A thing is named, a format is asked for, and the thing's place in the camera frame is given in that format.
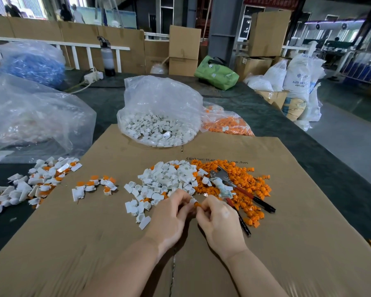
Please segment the green shopping bag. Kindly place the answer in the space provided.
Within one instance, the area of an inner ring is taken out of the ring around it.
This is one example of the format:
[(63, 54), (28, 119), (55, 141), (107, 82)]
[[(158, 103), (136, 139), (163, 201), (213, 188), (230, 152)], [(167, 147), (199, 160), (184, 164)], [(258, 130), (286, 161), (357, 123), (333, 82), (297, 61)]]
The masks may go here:
[(194, 76), (223, 91), (235, 86), (239, 80), (239, 75), (226, 66), (225, 60), (209, 55), (201, 61)]

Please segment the person's left hand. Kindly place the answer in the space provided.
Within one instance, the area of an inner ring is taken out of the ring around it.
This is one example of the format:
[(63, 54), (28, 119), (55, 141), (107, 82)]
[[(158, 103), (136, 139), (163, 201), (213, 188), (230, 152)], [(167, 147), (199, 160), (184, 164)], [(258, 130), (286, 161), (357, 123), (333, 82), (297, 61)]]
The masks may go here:
[(191, 198), (184, 190), (177, 189), (154, 209), (145, 237), (154, 242), (159, 254), (166, 253), (182, 236), (185, 224), (177, 224), (178, 207), (182, 202), (189, 203)]

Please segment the small clear plastic bag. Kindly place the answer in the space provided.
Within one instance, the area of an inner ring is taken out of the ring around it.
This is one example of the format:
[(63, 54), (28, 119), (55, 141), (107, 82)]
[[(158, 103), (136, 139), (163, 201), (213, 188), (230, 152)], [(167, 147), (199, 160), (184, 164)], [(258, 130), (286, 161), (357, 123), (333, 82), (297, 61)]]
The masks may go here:
[(167, 63), (154, 63), (150, 69), (149, 74), (169, 74), (169, 67)]

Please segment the white power strip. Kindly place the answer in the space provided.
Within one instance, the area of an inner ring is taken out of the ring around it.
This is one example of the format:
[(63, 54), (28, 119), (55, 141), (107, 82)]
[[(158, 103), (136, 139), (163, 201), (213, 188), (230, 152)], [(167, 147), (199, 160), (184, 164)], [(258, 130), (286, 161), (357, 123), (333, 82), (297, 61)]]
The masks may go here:
[(97, 82), (101, 79), (104, 79), (104, 74), (100, 71), (93, 71), (89, 74), (84, 75), (84, 83), (86, 83), (87, 85), (93, 84), (94, 82)]

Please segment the pile of loose white fittings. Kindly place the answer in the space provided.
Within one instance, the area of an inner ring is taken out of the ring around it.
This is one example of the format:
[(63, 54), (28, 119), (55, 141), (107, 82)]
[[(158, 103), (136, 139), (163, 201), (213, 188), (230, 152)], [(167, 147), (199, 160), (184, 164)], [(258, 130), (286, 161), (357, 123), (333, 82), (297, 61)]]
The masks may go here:
[(138, 175), (137, 182), (130, 181), (124, 185), (124, 190), (133, 197), (125, 203), (126, 211), (136, 218), (141, 230), (151, 221), (149, 211), (177, 189), (194, 198), (198, 185), (194, 172), (197, 172), (196, 166), (186, 160), (160, 161)]

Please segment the metal barrier fence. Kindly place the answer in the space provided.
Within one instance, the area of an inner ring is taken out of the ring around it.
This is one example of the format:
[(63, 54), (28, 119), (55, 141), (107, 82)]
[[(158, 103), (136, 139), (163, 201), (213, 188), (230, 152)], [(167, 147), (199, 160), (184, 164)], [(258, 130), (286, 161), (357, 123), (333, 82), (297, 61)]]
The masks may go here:
[(371, 51), (347, 52), (338, 68), (338, 74), (347, 82), (371, 84)]

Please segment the white metal railing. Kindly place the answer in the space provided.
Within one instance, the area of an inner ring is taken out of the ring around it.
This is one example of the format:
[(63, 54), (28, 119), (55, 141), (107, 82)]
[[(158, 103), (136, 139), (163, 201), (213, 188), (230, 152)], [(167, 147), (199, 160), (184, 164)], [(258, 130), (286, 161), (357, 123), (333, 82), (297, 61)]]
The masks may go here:
[[(57, 49), (60, 49), (61, 46), (70, 46), (71, 49), (72, 49), (75, 69), (77, 69), (77, 70), (80, 70), (79, 59), (78, 59), (78, 54), (77, 54), (77, 50), (76, 50), (77, 47), (86, 49), (89, 68), (94, 68), (91, 49), (92, 48), (93, 49), (100, 49), (100, 45), (98, 45), (98, 44), (82, 44), (82, 43), (73, 43), (73, 42), (64, 42), (64, 41), (47, 41), (47, 40), (34, 40), (34, 39), (24, 39), (24, 38), (7, 38), (7, 37), (0, 37), (0, 41), (22, 41), (22, 42), (39, 41), (39, 42), (44, 42), (46, 44), (55, 45), (55, 47)], [(117, 64), (118, 72), (121, 73), (122, 72), (122, 67), (121, 67), (121, 58), (120, 58), (120, 52), (119, 51), (130, 51), (130, 48), (129, 47), (124, 47), (124, 46), (113, 46), (113, 45), (110, 48), (115, 50), (116, 59), (117, 59), (116, 64)]]

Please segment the large upright cardboard box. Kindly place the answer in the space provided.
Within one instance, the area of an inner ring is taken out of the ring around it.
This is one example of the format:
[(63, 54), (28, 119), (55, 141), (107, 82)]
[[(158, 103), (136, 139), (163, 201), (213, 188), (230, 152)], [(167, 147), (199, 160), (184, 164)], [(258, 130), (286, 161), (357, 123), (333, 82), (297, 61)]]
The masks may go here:
[(284, 45), (291, 11), (268, 11), (252, 15), (248, 56), (279, 56)]

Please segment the tan woven sack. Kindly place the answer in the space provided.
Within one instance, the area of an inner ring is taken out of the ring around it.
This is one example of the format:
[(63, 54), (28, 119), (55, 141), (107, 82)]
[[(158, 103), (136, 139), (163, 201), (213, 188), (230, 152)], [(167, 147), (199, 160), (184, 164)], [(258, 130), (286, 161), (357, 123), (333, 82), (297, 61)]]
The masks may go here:
[(282, 106), (282, 113), (292, 122), (295, 122), (304, 112), (307, 103), (299, 98), (286, 97)]

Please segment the white plastic bag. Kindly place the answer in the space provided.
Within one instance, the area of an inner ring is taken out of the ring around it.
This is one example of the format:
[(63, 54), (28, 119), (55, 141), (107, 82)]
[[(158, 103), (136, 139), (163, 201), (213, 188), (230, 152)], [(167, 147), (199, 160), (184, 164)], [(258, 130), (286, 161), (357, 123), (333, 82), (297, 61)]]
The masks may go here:
[(287, 59), (282, 59), (271, 66), (264, 75), (250, 73), (243, 82), (255, 91), (280, 92), (283, 90), (287, 73), (287, 62)]

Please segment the pile of loose orange caps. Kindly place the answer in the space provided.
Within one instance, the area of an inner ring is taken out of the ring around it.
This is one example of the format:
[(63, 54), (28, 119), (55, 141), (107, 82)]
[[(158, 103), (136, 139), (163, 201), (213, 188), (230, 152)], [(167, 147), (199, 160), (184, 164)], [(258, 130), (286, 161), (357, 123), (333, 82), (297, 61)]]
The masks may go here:
[[(218, 199), (225, 201), (225, 198), (232, 196), (232, 202), (236, 210), (243, 210), (246, 218), (243, 220), (249, 226), (257, 228), (260, 225), (260, 220), (264, 219), (264, 213), (260, 205), (253, 200), (257, 197), (264, 200), (266, 196), (270, 196), (271, 187), (265, 182), (269, 179), (269, 175), (255, 177), (251, 174), (254, 172), (253, 167), (239, 167), (236, 162), (228, 160), (213, 160), (202, 162), (193, 159), (190, 162), (195, 165), (197, 172), (194, 172), (198, 185), (195, 187), (197, 194), (213, 195)], [(246, 191), (240, 192), (238, 189), (229, 184), (225, 184), (223, 180), (213, 180), (209, 173), (212, 170), (218, 171), (218, 168), (223, 168), (229, 176), (229, 180), (238, 188)]]

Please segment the low brown cardboard box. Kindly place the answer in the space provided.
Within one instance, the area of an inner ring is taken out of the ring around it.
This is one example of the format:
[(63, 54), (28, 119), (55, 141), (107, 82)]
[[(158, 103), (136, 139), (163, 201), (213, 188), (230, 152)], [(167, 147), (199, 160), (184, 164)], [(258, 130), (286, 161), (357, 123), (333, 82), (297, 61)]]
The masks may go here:
[(193, 77), (198, 67), (198, 60), (169, 58), (169, 75), (181, 75)]

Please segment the clear bottle with black lid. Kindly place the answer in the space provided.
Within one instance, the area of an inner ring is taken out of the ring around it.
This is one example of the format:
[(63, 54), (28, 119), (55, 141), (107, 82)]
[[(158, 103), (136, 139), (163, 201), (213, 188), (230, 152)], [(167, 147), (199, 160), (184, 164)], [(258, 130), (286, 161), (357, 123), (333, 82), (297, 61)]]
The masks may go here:
[(110, 42), (102, 36), (97, 36), (100, 43), (100, 52), (107, 77), (115, 76), (115, 63)]

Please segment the brown cardboard sheet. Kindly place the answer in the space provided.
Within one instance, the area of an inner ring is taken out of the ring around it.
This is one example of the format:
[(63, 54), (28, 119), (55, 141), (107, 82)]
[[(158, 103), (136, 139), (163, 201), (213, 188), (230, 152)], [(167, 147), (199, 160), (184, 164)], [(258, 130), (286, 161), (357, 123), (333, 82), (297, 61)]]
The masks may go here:
[[(157, 162), (234, 161), (270, 175), (276, 208), (251, 227), (247, 246), (288, 295), (371, 297), (371, 247), (346, 221), (278, 138), (199, 133), (176, 148), (151, 148), (111, 125), (0, 251), (0, 297), (74, 297), (103, 275), (127, 247), (140, 239), (136, 218), (125, 203), (130, 181)], [(116, 180), (73, 201), (72, 189), (92, 175)]]

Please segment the clear bag of blue parts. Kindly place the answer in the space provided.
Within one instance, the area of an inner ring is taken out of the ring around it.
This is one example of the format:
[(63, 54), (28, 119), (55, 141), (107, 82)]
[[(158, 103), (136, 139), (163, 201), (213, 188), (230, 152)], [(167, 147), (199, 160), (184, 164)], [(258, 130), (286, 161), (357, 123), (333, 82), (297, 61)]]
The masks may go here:
[(0, 71), (58, 88), (64, 82), (66, 60), (61, 49), (41, 41), (12, 41), (0, 45)]

